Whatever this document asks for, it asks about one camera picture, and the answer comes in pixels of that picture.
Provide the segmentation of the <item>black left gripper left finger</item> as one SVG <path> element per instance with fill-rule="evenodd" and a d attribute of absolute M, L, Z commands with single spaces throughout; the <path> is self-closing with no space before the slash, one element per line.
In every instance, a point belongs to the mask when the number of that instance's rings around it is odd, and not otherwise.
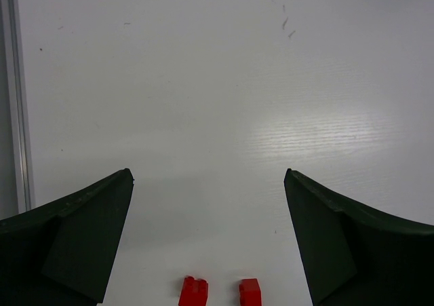
<path fill-rule="evenodd" d="M 1 304 L 101 304 L 133 188 L 126 168 L 1 220 Z"/>

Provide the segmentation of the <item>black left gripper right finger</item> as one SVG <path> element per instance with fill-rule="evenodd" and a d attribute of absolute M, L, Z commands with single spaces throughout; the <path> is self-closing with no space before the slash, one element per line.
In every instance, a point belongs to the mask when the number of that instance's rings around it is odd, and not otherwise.
<path fill-rule="evenodd" d="M 285 194 L 314 305 L 432 305 L 433 226 L 289 169 Z"/>

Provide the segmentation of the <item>small red lego brick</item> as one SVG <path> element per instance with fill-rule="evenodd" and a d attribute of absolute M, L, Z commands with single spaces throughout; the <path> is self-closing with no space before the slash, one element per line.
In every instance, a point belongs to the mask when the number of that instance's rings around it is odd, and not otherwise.
<path fill-rule="evenodd" d="M 262 306 L 262 293 L 257 278 L 240 281 L 239 302 L 241 306 Z"/>

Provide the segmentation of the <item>long red lego brick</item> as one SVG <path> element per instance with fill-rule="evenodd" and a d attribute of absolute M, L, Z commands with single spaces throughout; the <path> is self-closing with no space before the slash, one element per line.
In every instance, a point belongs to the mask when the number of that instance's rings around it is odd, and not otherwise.
<path fill-rule="evenodd" d="M 206 306 L 208 300 L 208 282 L 186 276 L 183 281 L 179 306 Z"/>

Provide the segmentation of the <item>aluminium table edge rail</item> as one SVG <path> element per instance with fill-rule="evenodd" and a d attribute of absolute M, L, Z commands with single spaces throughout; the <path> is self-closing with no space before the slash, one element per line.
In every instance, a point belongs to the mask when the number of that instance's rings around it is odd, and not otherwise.
<path fill-rule="evenodd" d="M 35 194 L 18 0 L 1 0 L 1 21 L 12 125 L 16 199 L 18 211 L 23 213 L 35 207 Z"/>

